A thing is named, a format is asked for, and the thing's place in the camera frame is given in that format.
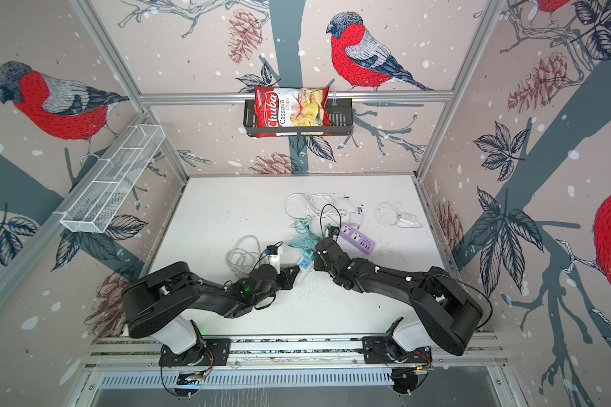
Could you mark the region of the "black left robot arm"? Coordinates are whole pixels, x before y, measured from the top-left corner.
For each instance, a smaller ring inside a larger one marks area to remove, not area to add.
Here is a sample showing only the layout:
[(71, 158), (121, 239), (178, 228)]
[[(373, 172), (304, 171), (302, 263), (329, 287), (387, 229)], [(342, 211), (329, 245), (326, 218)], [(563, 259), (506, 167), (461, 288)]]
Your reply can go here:
[(262, 264), (234, 283), (208, 281), (179, 261), (129, 284), (122, 305), (129, 337), (152, 337), (174, 354), (184, 354), (204, 343), (185, 310), (203, 310), (237, 319), (273, 303), (277, 293), (294, 287), (299, 266), (276, 269)]

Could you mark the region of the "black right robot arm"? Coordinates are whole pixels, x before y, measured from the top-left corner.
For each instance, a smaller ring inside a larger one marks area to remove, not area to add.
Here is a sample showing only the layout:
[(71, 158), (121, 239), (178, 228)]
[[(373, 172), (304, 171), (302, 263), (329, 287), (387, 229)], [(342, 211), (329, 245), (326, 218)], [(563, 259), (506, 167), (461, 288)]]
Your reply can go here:
[(405, 272), (351, 259), (328, 237), (315, 248), (315, 270), (349, 291), (375, 293), (412, 306), (434, 344), (455, 356), (463, 355), (484, 312), (458, 281), (433, 266), (426, 272)]

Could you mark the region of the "purple power strip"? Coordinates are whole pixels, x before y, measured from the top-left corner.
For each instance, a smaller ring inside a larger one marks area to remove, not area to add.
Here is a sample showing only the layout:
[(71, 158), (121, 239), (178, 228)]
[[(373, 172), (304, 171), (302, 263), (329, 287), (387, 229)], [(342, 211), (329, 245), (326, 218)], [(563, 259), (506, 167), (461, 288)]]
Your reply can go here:
[(363, 254), (371, 254), (375, 250), (375, 241), (345, 222), (339, 227), (339, 236)]

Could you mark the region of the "red chips bag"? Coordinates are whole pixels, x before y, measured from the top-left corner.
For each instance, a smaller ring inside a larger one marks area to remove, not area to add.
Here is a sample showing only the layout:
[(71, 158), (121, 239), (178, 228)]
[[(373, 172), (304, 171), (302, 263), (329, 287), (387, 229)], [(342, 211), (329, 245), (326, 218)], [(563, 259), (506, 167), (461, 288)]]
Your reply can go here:
[(273, 88), (256, 86), (254, 89), (254, 112), (256, 128), (269, 129), (256, 137), (288, 135), (278, 133), (287, 127), (328, 127), (329, 113), (326, 103), (329, 87), (326, 88)]

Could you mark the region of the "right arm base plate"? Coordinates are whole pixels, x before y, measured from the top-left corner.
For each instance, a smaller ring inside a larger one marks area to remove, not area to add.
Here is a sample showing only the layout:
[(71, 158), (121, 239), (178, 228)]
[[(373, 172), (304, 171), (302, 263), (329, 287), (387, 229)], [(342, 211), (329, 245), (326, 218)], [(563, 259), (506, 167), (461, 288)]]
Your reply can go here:
[(431, 348), (422, 347), (412, 351), (403, 349), (397, 342), (387, 336), (367, 336), (362, 338), (362, 354), (368, 365), (380, 364), (423, 364), (432, 361)]

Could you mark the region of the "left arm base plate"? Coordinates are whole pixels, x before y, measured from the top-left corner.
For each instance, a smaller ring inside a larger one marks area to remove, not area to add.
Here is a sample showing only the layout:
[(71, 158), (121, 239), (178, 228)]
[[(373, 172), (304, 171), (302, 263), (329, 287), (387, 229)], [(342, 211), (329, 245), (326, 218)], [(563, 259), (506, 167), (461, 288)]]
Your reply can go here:
[(229, 357), (230, 338), (206, 338), (181, 354), (174, 354), (165, 344), (161, 348), (162, 367), (225, 366)]

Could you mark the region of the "aluminium front rail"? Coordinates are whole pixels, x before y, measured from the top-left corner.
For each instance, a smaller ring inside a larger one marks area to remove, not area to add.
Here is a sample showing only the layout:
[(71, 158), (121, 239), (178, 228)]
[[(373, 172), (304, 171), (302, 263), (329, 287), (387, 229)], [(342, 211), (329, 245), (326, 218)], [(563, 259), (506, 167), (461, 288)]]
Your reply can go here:
[[(289, 368), (352, 368), (365, 366), (365, 352), (360, 334), (310, 335), (237, 335), (230, 337), (225, 354), (228, 370)], [(463, 355), (452, 355), (436, 345), (416, 356), (417, 363), (430, 368), (455, 366), (508, 366), (504, 348), (494, 333), (479, 332), (473, 336)], [(152, 339), (108, 337), (100, 339), (88, 359), (87, 369), (95, 371), (136, 370), (156, 368), (161, 357), (161, 343)]]

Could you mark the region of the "black wall basket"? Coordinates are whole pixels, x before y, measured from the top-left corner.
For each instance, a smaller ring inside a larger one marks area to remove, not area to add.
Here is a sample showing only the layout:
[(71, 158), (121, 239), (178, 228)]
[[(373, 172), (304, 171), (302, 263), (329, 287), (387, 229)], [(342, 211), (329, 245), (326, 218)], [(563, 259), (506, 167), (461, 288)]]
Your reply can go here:
[(327, 101), (324, 108), (314, 103), (294, 105), (277, 103), (277, 107), (256, 107), (245, 102), (244, 129), (249, 137), (346, 136), (354, 126), (350, 99)]

